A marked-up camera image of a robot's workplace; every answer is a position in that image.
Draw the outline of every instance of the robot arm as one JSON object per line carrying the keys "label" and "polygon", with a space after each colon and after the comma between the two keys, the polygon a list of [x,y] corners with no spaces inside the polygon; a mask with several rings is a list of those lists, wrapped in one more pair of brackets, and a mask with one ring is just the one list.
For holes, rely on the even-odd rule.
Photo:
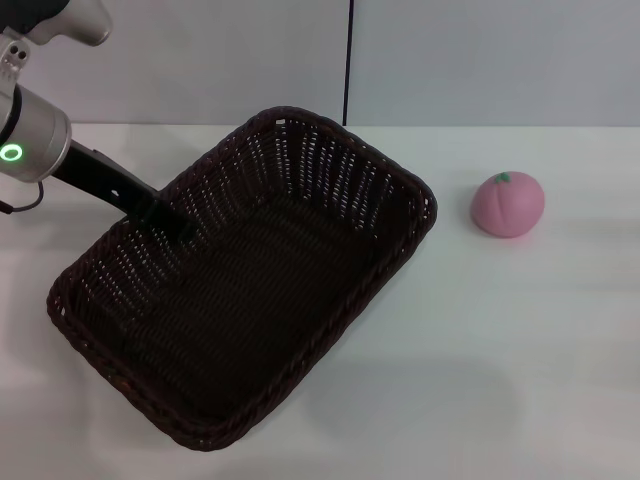
{"label": "robot arm", "polygon": [[[29,44],[65,35],[90,46],[111,33],[101,0],[0,0],[0,173],[23,182],[54,176],[170,237],[190,231],[158,192],[99,152],[72,140],[67,115],[18,85]],[[0,204],[0,211],[15,211]]]}

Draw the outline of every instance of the green led ring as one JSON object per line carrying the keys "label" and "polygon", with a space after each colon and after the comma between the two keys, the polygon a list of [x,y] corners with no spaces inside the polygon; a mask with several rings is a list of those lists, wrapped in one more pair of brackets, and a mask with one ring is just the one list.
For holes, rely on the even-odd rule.
{"label": "green led ring", "polygon": [[20,145],[10,143],[0,149],[0,158],[5,162],[15,162],[22,158],[23,151]]}

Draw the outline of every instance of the basket rim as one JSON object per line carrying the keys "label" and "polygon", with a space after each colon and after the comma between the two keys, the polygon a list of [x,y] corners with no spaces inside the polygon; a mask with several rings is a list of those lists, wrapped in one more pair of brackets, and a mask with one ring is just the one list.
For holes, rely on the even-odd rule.
{"label": "basket rim", "polygon": [[342,141],[376,168],[392,174],[409,189],[414,198],[422,201],[418,202],[420,210],[416,212],[405,234],[373,266],[368,275],[354,286],[336,310],[327,317],[318,332],[301,346],[299,353],[273,378],[271,384],[242,405],[233,415],[221,421],[185,418],[159,398],[157,392],[144,380],[137,378],[136,372],[125,365],[110,349],[97,341],[70,308],[70,288],[88,273],[93,261],[109,255],[118,246],[119,239],[134,230],[134,224],[128,218],[114,224],[87,252],[65,269],[53,284],[47,299],[47,310],[53,323],[72,346],[160,430],[169,434],[176,442],[194,450],[210,451],[224,448],[241,438],[266,417],[326,354],[375,294],[411,257],[436,221],[437,202],[431,189],[421,179],[333,120],[296,107],[270,108],[252,117],[179,174],[161,191],[162,197],[167,201],[175,198],[177,193],[191,184],[193,178],[224,161],[238,143],[257,133],[273,129],[276,121],[282,119],[311,125]]}

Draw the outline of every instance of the white wall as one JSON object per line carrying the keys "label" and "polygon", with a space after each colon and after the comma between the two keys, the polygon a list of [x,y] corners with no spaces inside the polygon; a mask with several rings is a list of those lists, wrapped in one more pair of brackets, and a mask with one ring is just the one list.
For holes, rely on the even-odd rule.
{"label": "white wall", "polygon": [[344,0],[104,2],[104,45],[57,38],[21,78],[74,121],[239,124],[280,104],[341,118]]}
{"label": "white wall", "polygon": [[637,0],[357,0],[351,125],[640,125]]}

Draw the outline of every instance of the wicker basket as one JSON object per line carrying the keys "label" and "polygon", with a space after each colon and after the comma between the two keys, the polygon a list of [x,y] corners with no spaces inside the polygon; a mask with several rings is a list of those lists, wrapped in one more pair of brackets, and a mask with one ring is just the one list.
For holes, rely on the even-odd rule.
{"label": "wicker basket", "polygon": [[195,237],[118,222],[58,278],[48,312],[160,430],[203,451],[281,403],[436,219],[422,181],[288,107],[252,118],[162,196]]}

